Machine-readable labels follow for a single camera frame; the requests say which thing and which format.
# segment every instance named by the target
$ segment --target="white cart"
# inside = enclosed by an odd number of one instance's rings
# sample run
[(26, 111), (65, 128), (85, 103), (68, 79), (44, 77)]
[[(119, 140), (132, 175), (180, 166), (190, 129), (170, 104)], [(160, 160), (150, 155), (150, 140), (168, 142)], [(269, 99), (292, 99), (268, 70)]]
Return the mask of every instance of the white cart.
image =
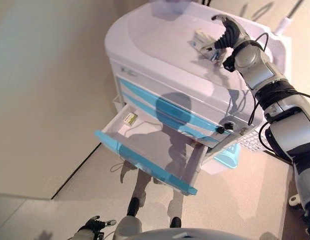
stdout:
[[(253, 124), (247, 125), (253, 97), (239, 73), (217, 67), (189, 43), (196, 29), (215, 39), (223, 34), (222, 24), (211, 21), (216, 14), (224, 13), (194, 2), (152, 2), (117, 20), (105, 40), (118, 114), (96, 135), (106, 147), (185, 195), (196, 194), (193, 185), (201, 168), (211, 174), (235, 168), (239, 145), (234, 143), (263, 121), (258, 109)], [(266, 53), (290, 76), (290, 39), (232, 17), (252, 39), (269, 33)], [(124, 124), (129, 113), (138, 116), (132, 126)], [(216, 131), (226, 123), (233, 130)]]

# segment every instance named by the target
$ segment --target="blue stripe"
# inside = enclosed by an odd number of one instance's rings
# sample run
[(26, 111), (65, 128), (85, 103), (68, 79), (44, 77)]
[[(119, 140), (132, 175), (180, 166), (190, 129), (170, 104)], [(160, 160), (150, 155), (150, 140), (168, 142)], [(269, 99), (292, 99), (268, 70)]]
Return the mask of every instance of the blue stripe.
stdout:
[(148, 102), (149, 104), (153, 105), (153, 106), (158, 106), (160, 109), (158, 109), (159, 111), (173, 117), (176, 118), (177, 120), (180, 120), (182, 122), (188, 122), (192, 125), (198, 126), (200, 128), (203, 129), (207, 129), (209, 131), (216, 131), (216, 128), (218, 127), (217, 125), (208, 122), (204, 119), (202, 119), (201, 117), (198, 117), (194, 114), (192, 114), (189, 111), (186, 111), (168, 101), (165, 101), (164, 99), (153, 95), (152, 93), (143, 90), (140, 87), (135, 86), (134, 84), (121, 79), (120, 78), (120, 82), (122, 85), (124, 85), (125, 87), (127, 87), (131, 92), (133, 92), (135, 95), (141, 97), (143, 100), (145, 100), (146, 102)]
[(176, 120), (174, 120), (173, 118), (160, 113), (154, 109), (152, 109), (151, 107), (145, 105), (144, 103), (134, 99), (133, 97), (129, 96), (128, 94), (126, 94), (125, 92), (122, 93), (125, 97), (127, 97), (134, 105), (136, 105), (137, 107), (139, 107), (140, 109), (142, 109), (143, 111), (147, 112), (148, 114), (150, 114), (151, 116), (153, 116), (154, 118), (160, 119), (160, 121), (173, 128), (176, 130), (179, 130), (180, 132), (189, 134), (191, 136), (194, 136), (197, 139), (202, 139), (204, 141), (208, 141), (208, 142), (214, 142), (214, 143), (218, 143), (218, 140), (213, 139), (210, 136), (206, 136), (204, 134), (202, 134), (201, 132), (198, 132), (192, 128), (190, 128), (189, 126), (186, 126), (180, 122), (177, 122)]
[(95, 131), (95, 135), (98, 136), (99, 140), (111, 151), (121, 155), (124, 159), (135, 165), (137, 168), (147, 172), (151, 176), (167, 183), (184, 193), (196, 195), (197, 189), (178, 179), (174, 175), (165, 171), (161, 167), (147, 160), (138, 153), (132, 151), (130, 148), (122, 145), (117, 140), (109, 137), (100, 130)]

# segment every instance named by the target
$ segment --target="blue drawer handle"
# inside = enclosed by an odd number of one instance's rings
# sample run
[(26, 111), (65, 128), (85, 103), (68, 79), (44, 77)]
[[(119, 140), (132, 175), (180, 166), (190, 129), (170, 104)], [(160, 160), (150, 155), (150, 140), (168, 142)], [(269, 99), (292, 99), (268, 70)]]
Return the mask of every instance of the blue drawer handle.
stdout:
[(120, 156), (125, 158), (127, 161), (135, 165), (137, 168), (147, 172), (151, 176), (163, 181), (164, 183), (167, 183), (181, 190), (183, 193), (196, 195), (197, 193), (196, 188), (178, 179), (177, 177), (165, 171), (164, 169), (157, 166), (156, 164), (152, 163), (148, 159), (132, 151), (130, 148), (124, 146), (117, 140), (109, 137), (107, 134), (103, 133), (102, 131), (100, 130), (95, 131), (95, 135), (108, 149), (119, 154)]

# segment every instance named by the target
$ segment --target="small package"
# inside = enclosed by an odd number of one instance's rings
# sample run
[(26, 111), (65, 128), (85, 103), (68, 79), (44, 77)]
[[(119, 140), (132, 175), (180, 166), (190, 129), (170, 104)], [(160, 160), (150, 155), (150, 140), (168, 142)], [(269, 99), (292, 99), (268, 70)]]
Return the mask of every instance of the small package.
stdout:
[(132, 126), (134, 122), (137, 120), (138, 115), (133, 112), (128, 113), (128, 115), (124, 118), (124, 123), (128, 126)]

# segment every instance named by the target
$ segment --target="cart caster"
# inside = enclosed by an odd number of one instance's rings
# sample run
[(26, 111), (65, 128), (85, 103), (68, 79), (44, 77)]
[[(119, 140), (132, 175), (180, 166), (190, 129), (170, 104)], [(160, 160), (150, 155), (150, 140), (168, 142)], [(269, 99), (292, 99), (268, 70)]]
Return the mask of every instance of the cart caster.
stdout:
[(288, 204), (293, 208), (301, 207), (301, 202), (298, 194), (291, 196), (288, 200)]

